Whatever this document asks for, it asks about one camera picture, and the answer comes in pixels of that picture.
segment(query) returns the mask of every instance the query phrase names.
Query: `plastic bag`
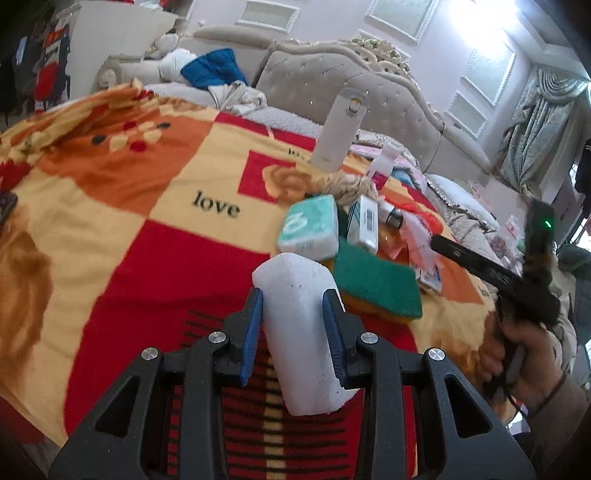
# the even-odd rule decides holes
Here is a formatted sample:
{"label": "plastic bag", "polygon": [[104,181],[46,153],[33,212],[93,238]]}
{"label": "plastic bag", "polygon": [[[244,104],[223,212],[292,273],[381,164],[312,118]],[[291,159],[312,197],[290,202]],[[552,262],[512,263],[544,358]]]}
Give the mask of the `plastic bag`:
{"label": "plastic bag", "polygon": [[378,226],[378,251],[389,260],[396,260],[406,247],[400,231],[380,224]]}
{"label": "plastic bag", "polygon": [[437,253],[431,249],[431,233],[417,215],[401,210],[404,217],[400,234],[408,246],[409,262],[421,270],[435,269]]}

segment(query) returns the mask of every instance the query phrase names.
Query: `white cabinet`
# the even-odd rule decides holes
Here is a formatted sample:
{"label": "white cabinet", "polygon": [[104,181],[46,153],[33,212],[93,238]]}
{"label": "white cabinet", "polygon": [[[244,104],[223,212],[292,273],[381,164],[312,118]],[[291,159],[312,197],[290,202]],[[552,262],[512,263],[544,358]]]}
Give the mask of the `white cabinet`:
{"label": "white cabinet", "polygon": [[177,19],[169,12],[100,0],[80,1],[60,16],[70,24],[71,100],[95,90],[96,74],[109,55],[143,55]]}

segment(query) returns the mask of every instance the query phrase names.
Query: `barcode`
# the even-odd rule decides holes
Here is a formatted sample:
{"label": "barcode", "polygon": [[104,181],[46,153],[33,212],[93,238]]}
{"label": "barcode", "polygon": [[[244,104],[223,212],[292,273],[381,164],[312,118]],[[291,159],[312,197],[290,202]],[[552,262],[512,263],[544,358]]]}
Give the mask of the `barcode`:
{"label": "barcode", "polygon": [[374,213],[371,210],[365,211],[365,224],[369,232],[374,231]]}

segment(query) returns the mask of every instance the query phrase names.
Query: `person's arm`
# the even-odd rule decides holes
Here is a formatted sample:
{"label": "person's arm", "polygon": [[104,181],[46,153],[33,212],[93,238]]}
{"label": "person's arm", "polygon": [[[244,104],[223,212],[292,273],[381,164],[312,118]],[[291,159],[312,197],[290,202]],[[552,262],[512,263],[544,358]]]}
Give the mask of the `person's arm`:
{"label": "person's arm", "polygon": [[558,457],[579,426],[587,407],[583,390],[565,374],[547,402],[528,416],[527,423],[534,441],[531,463],[537,472],[546,470]]}
{"label": "person's arm", "polygon": [[[496,338],[496,317],[486,320],[483,344],[480,347],[478,374],[485,382],[503,371],[505,348]],[[555,460],[579,426],[587,401],[583,391],[556,365],[549,333],[531,322],[505,321],[503,334],[527,349],[519,378],[512,390],[530,412],[534,447],[531,461],[536,472],[543,472]]]}

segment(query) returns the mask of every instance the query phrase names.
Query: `green scouring pad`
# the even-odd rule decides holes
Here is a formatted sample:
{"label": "green scouring pad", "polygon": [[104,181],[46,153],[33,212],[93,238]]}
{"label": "green scouring pad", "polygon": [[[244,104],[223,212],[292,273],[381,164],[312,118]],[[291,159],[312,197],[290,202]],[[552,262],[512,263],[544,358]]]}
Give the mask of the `green scouring pad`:
{"label": "green scouring pad", "polygon": [[354,299],[412,319],[423,315],[412,269],[375,257],[343,238],[339,239],[333,276],[339,291]]}

